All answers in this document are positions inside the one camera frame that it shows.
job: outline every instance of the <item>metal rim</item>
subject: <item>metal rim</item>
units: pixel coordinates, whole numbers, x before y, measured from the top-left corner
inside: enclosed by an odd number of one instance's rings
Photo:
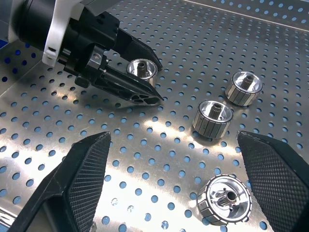
[[[236,199],[230,205],[220,206],[217,203],[218,192],[232,192]],[[220,219],[229,222],[239,222],[246,219],[251,211],[251,196],[244,184],[230,175],[217,175],[211,179],[206,188],[206,199],[213,212]]]
[[[212,106],[217,105],[217,104],[220,105],[221,112],[220,112],[218,119],[214,119],[214,118],[209,117],[209,114],[210,114],[210,110]],[[232,110],[226,105],[220,102],[217,102],[217,101],[202,101],[198,106],[198,110],[205,118],[211,121],[214,121],[214,122],[220,122],[220,123],[228,122],[232,120],[232,117],[233,117]]]
[[[158,68],[155,63],[153,63],[151,60],[148,60],[148,59],[135,59],[131,61],[126,68],[126,71],[135,76],[138,76],[137,67],[140,63],[146,64],[146,67],[147,67],[147,76],[140,77],[141,79],[149,80],[156,76],[158,72]]]
[[[252,78],[252,83],[250,84],[248,89],[244,89],[241,87],[241,84],[247,76]],[[232,81],[238,89],[246,93],[258,93],[263,88],[263,83],[261,79],[252,72],[237,72],[233,75]]]

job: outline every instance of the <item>metal screw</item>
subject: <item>metal screw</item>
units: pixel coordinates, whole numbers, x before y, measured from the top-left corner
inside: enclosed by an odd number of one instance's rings
[[[100,54],[95,53],[95,54],[93,54],[93,58],[94,59],[101,59],[101,56],[100,56]]]

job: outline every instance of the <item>silver hub part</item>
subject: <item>silver hub part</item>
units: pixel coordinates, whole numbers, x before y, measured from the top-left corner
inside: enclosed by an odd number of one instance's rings
[[[233,112],[226,105],[217,101],[203,101],[198,106],[193,127],[207,138],[221,138],[227,131],[232,117]]]
[[[158,69],[151,60],[135,59],[128,64],[126,71],[149,82],[153,86]]]
[[[197,199],[204,217],[214,225],[247,221],[252,208],[244,184],[231,175],[217,175],[201,189]]]
[[[262,91],[263,83],[252,72],[237,72],[225,90],[226,97],[234,104],[248,106]]]

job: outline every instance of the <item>white plastic part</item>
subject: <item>white plastic part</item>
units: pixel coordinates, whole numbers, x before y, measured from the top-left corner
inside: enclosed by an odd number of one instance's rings
[[[53,66],[56,64],[63,37],[68,27],[72,13],[81,0],[56,0],[52,23],[46,38],[43,63]]]

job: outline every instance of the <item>perforated aluminum plate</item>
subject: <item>perforated aluminum plate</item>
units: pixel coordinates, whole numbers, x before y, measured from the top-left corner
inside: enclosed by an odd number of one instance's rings
[[[309,161],[308,35],[182,1],[134,0],[110,11],[162,59],[156,88],[165,101],[134,106],[76,86],[59,64],[51,69],[39,62],[0,97],[0,206],[18,214],[72,143],[111,131],[95,216],[98,231],[272,231],[254,197],[248,222],[216,227],[198,212],[196,193],[219,173],[250,185],[238,130],[288,142]],[[27,49],[21,56],[29,54]],[[107,56],[125,70],[127,62],[119,55],[110,51]],[[18,58],[13,47],[10,57]],[[248,108],[224,97],[231,75],[241,70],[254,72],[265,84]],[[0,70],[2,76],[13,76],[10,66]],[[234,110],[220,140],[194,132],[192,121],[203,100]]]

